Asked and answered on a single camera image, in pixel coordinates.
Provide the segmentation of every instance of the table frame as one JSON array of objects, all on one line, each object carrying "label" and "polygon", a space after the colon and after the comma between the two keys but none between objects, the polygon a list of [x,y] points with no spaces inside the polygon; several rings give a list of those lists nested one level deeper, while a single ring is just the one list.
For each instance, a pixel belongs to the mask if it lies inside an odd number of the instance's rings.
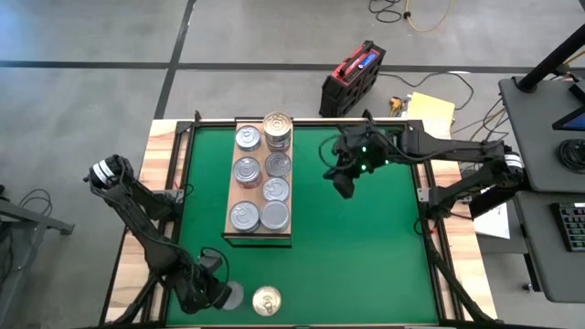
[{"label": "table frame", "polygon": [[[198,111],[196,111],[195,120],[176,122],[175,136],[174,136],[174,140],[173,140],[173,148],[171,151],[170,163],[168,166],[168,171],[167,171],[166,180],[165,180],[165,189],[170,190],[173,188],[173,184],[175,182],[175,177],[176,177],[176,172],[177,172],[177,166],[179,165],[178,160],[179,160],[179,153],[181,151],[181,144],[182,144],[181,141],[184,140],[185,137],[186,137],[186,155],[184,158],[184,162],[182,163],[182,168],[184,168],[186,170],[182,170],[182,172],[180,174],[180,185],[179,186],[184,186],[186,184],[186,182],[188,181],[188,175],[189,175],[188,169],[190,168],[190,162],[191,162],[191,158],[192,158],[193,148],[195,146],[195,141],[196,141],[195,137],[196,137],[197,129],[199,129],[199,128],[222,128],[222,127],[225,127],[225,128],[234,127],[235,128],[237,122],[257,122],[257,121],[261,121],[261,120],[262,120],[261,117],[238,117],[238,118],[227,119],[227,120],[221,120],[221,119],[219,119],[219,120],[218,119],[206,120],[206,119],[202,119],[200,114],[198,113]],[[339,124],[359,124],[359,123],[363,123],[364,121],[365,121],[365,119],[353,119],[353,118],[335,118],[335,119],[321,119],[321,118],[311,118],[311,119],[296,118],[295,119],[295,118],[293,118],[293,123],[297,127],[309,127],[309,126],[336,127]],[[419,120],[410,120],[409,121],[409,120],[404,120],[404,119],[400,119],[400,118],[375,118],[375,121],[380,125],[399,124],[399,125],[405,125],[405,126],[411,125],[411,126],[414,126],[418,129],[423,128],[422,121],[419,121]],[[421,181],[420,169],[424,170],[424,176],[426,177],[426,182]],[[420,165],[413,165],[411,167],[411,172],[412,172],[413,184],[414,184],[415,188],[420,188],[420,187],[425,187],[425,186],[427,186],[427,187],[436,186],[436,182],[434,179],[434,174],[432,172],[432,166],[431,166],[430,161],[427,161],[424,164],[420,164]],[[169,226],[170,226],[171,230],[170,230],[169,238],[172,241],[177,242],[178,238],[179,238],[181,220],[182,220],[182,218],[178,218],[175,220],[175,222],[166,222],[166,221],[159,222],[158,223],[159,232],[161,232],[162,234],[166,233],[168,236],[169,235]],[[120,244],[120,248],[118,250],[118,255],[116,258],[115,266],[114,266],[114,269],[112,271],[111,282],[110,282],[110,285],[109,285],[109,288],[107,291],[107,295],[106,295],[106,299],[104,302],[104,306],[102,309],[99,327],[109,327],[109,328],[161,328],[161,327],[166,327],[166,317],[168,315],[168,304],[170,302],[171,292],[165,288],[160,288],[162,290],[162,295],[159,296],[160,297],[160,301],[159,301],[160,302],[160,309],[158,310],[158,314],[156,316],[153,316],[153,314],[152,314],[154,299],[157,298],[156,297],[156,290],[152,289],[151,291],[146,292],[144,307],[142,308],[142,312],[140,314],[140,319],[137,323],[132,323],[132,324],[106,324],[105,323],[106,315],[107,315],[109,305],[110,305],[110,299],[112,297],[113,285],[114,285],[116,273],[118,270],[118,264],[120,261],[120,257],[122,255],[122,247],[124,244],[124,238],[126,236],[125,233],[127,233],[127,232],[128,232],[128,230],[126,228],[124,230],[124,234],[122,235],[122,241]],[[441,256],[445,260],[445,263],[446,263],[447,267],[449,268],[449,271],[454,272],[452,255],[451,255],[450,247],[449,247],[450,245],[449,245],[449,241],[448,241],[447,233],[446,233],[447,231],[446,231],[445,225],[442,221],[437,223],[436,232],[437,232],[437,241],[435,241],[435,244],[437,245],[436,247],[437,247],[437,249],[440,250]],[[454,293],[451,292],[451,290],[449,290],[449,293],[448,293],[449,301],[444,300],[445,299],[444,292],[441,291],[440,272],[438,271],[436,266],[431,262],[431,259],[429,257],[430,246],[428,244],[428,241],[426,239],[423,239],[423,241],[424,241],[425,251],[427,254],[427,263],[429,266],[429,274],[430,274],[430,279],[431,279],[431,287],[432,287],[433,298],[435,301],[435,311],[437,314],[437,318],[438,318],[439,322],[442,322],[444,320],[448,320],[448,316],[447,316],[448,311],[445,308],[445,303],[450,302],[451,303],[451,312],[452,312],[452,315],[454,315],[455,320],[462,321],[464,319],[462,304],[460,303],[458,297]],[[396,327],[403,327],[403,325],[402,324],[389,325],[387,327],[396,328]]]}]

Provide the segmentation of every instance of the white paper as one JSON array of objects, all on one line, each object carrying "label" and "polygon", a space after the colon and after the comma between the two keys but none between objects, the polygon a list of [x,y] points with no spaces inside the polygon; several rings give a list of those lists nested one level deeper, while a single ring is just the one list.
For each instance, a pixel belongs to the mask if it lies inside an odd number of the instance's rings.
[{"label": "white paper", "polygon": [[508,210],[505,203],[476,218],[473,225],[476,233],[510,239]]}]

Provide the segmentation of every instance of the wooden table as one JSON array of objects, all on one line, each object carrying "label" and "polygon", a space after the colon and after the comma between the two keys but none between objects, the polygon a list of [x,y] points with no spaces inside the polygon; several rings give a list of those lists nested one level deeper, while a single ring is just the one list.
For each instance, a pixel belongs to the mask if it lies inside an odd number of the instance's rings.
[{"label": "wooden table", "polygon": [[[423,120],[425,130],[438,138],[450,138],[451,117],[418,114],[409,119]],[[170,163],[171,150],[175,138],[177,120],[155,120],[144,153],[140,170],[140,181],[151,190],[165,189],[165,179]],[[180,186],[182,163],[185,157],[186,143],[181,143],[178,167],[175,172],[175,186]],[[438,186],[448,186],[461,179],[459,167],[455,162],[432,161],[432,169]],[[420,178],[425,181],[425,172],[419,168]],[[469,216],[469,209],[456,205],[453,212]],[[482,255],[479,250],[473,222],[468,219],[447,218],[445,227],[452,254],[453,266],[458,280],[482,308],[495,318],[495,307],[484,270]],[[148,277],[148,268],[144,262],[144,250],[134,236],[127,233],[124,237],[117,273],[115,274],[110,303],[105,314],[105,321],[112,321],[120,316],[134,296],[140,291]],[[446,281],[441,280],[441,291],[448,318],[453,318],[451,295]],[[160,308],[160,298],[154,298],[153,307]],[[158,312],[152,312],[151,319],[157,320]]]}]

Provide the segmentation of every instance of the gold can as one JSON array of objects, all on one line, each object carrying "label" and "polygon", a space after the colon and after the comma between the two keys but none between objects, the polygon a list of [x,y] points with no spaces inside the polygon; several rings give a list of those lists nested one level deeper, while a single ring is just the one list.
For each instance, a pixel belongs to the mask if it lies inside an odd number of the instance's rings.
[{"label": "gold can", "polygon": [[276,111],[268,113],[263,121],[264,135],[268,142],[280,143],[291,137],[293,120],[286,113]]},{"label": "gold can", "polygon": [[258,288],[252,298],[254,311],[262,316],[272,316],[281,308],[281,293],[271,286]]}]

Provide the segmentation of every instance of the cable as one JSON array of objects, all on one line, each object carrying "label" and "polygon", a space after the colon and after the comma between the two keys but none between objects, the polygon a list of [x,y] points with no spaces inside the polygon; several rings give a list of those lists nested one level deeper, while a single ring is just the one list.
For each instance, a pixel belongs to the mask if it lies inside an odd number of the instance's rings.
[{"label": "cable", "polygon": [[471,123],[469,123],[468,125],[466,125],[466,126],[463,126],[462,128],[459,128],[459,129],[457,129],[457,130],[456,130],[456,131],[454,131],[454,132],[451,132],[451,134],[456,134],[456,133],[458,133],[458,132],[462,132],[462,131],[464,131],[465,129],[467,129],[467,128],[470,128],[470,127],[472,127],[472,126],[476,125],[477,123],[479,123],[479,122],[483,122],[483,121],[484,121],[484,119],[480,119],[480,120],[477,120],[477,121],[471,122]]},{"label": "cable", "polygon": [[470,219],[473,220],[473,218],[469,217],[469,216],[465,216],[465,215],[461,215],[461,214],[455,214],[455,213],[451,213],[451,216],[455,216],[458,218],[463,218],[463,219]]},{"label": "cable", "polygon": [[585,174],[585,140],[568,139],[557,149],[558,160],[571,172]]},{"label": "cable", "polygon": [[447,11],[445,12],[445,15],[441,18],[441,20],[439,21],[439,23],[437,23],[437,25],[435,25],[434,27],[431,27],[429,29],[420,29],[420,28],[416,27],[414,25],[414,23],[412,23],[412,20],[410,19],[410,17],[412,16],[412,13],[409,11],[410,0],[406,0],[406,6],[404,8],[404,17],[409,21],[410,26],[412,28],[414,28],[415,31],[421,32],[421,33],[431,32],[431,31],[434,31],[437,27],[439,27],[442,24],[442,22],[445,20],[445,18],[447,18],[447,16],[449,15],[449,12],[451,11],[452,3],[453,3],[453,0],[449,0],[449,6],[447,7]]},{"label": "cable", "polygon": [[[36,192],[40,192],[44,194],[44,196],[33,196]],[[47,203],[47,206],[40,212],[43,216],[50,216],[53,212],[53,204],[51,202],[51,195],[50,193],[44,188],[35,188],[32,191],[28,192],[25,196],[20,199],[18,202],[18,206],[22,208],[26,208],[28,203],[34,200],[43,200]],[[12,235],[12,229],[9,228],[7,231],[7,236],[10,239],[8,242],[8,250],[6,251],[6,255],[0,261],[0,265],[2,266],[2,270],[0,271],[2,274],[0,275],[0,291],[2,291],[2,287],[4,286],[5,281],[12,273],[13,265],[14,265],[14,249],[13,249],[13,242],[14,237]]]},{"label": "cable", "polygon": [[482,130],[482,129],[486,129],[486,130],[490,130],[489,128],[487,128],[487,123],[491,122],[498,114],[502,113],[503,111],[505,111],[505,109],[500,109],[495,115],[493,116],[489,116],[490,113],[495,109],[495,107],[497,106],[497,104],[500,103],[500,101],[502,100],[502,98],[500,98],[499,100],[497,100],[495,102],[495,104],[490,108],[490,110],[485,114],[484,118],[482,119],[482,126],[479,127],[475,133],[473,133],[473,135],[471,136],[471,138],[469,139],[470,141],[473,140],[473,138],[475,138],[475,136]]},{"label": "cable", "polygon": [[221,296],[223,296],[223,294],[226,292],[226,289],[228,288],[228,282],[229,282],[229,261],[228,261],[228,258],[226,257],[226,255],[223,252],[221,252],[221,251],[219,251],[219,250],[217,250],[215,248],[202,247],[201,250],[203,251],[203,249],[208,249],[208,250],[215,251],[226,262],[226,280],[224,281],[223,289],[221,290],[221,293],[218,295],[218,297],[216,297],[216,299],[207,306],[209,308],[209,307],[211,307],[211,305],[213,305],[216,302],[218,302],[219,298],[221,298]]},{"label": "cable", "polygon": [[[399,3],[400,0],[384,0],[384,2],[389,4],[389,5],[386,5],[385,7],[383,7],[382,9],[379,9],[379,10],[372,9],[372,4],[374,2],[377,2],[377,0],[369,0],[369,4],[367,5],[367,10],[369,10],[369,12],[372,14],[376,14],[376,20],[378,22],[380,22],[380,23],[396,23],[396,22],[399,22],[400,19],[402,19],[402,14],[400,12],[397,12],[395,10],[390,9],[393,5]],[[391,19],[391,20],[386,20],[386,19],[380,18],[380,15],[385,14],[385,13],[390,13],[392,15],[395,15],[396,18]]]},{"label": "cable", "polygon": [[396,74],[391,74],[391,73],[378,73],[378,75],[379,76],[383,76],[383,77],[391,77],[391,78],[394,78],[394,79],[398,79],[398,80],[402,81],[403,83],[407,84],[408,86],[410,86],[412,88],[419,87],[428,78],[434,77],[434,76],[450,75],[450,76],[457,77],[457,78],[459,78],[459,80],[461,80],[467,86],[467,88],[469,88],[470,94],[469,94],[469,97],[467,98],[467,100],[463,103],[463,105],[461,105],[460,107],[455,107],[455,110],[456,111],[462,110],[465,106],[467,106],[467,104],[472,100],[472,97],[475,94],[475,90],[473,89],[472,85],[469,84],[469,82],[467,82],[462,76],[460,76],[457,73],[451,73],[451,72],[434,72],[434,73],[430,73],[429,75],[427,75],[426,77],[424,77],[419,83],[410,83],[410,82],[404,80],[404,78],[402,78],[401,76],[396,75]]},{"label": "cable", "polygon": [[351,164],[346,164],[346,165],[332,165],[332,164],[329,164],[327,161],[325,161],[325,158],[324,158],[324,156],[323,156],[323,146],[324,146],[324,145],[325,145],[327,142],[329,142],[329,141],[331,141],[331,140],[334,140],[335,138],[338,138],[338,137],[340,137],[340,136],[341,136],[341,135],[339,135],[339,134],[336,134],[336,135],[333,135],[333,136],[327,137],[325,140],[323,140],[323,141],[322,141],[322,142],[319,144],[319,158],[321,159],[321,162],[322,162],[324,165],[328,166],[329,168],[332,168],[332,169],[337,169],[337,170],[344,170],[344,169],[347,169],[347,168],[351,168],[351,166],[352,166],[352,165],[354,165],[354,164],[356,163],[356,159],[354,159],[354,160],[351,162]]},{"label": "cable", "polygon": [[569,58],[569,59],[565,60],[565,62],[564,62],[563,64],[565,64],[565,65],[568,65],[568,64],[570,64],[570,63],[571,63],[573,60],[575,60],[575,59],[577,59],[577,58],[579,58],[579,57],[581,57],[581,56],[583,56],[583,55],[585,55],[585,50],[581,51],[579,54],[577,54],[577,55],[573,56],[572,58]]}]

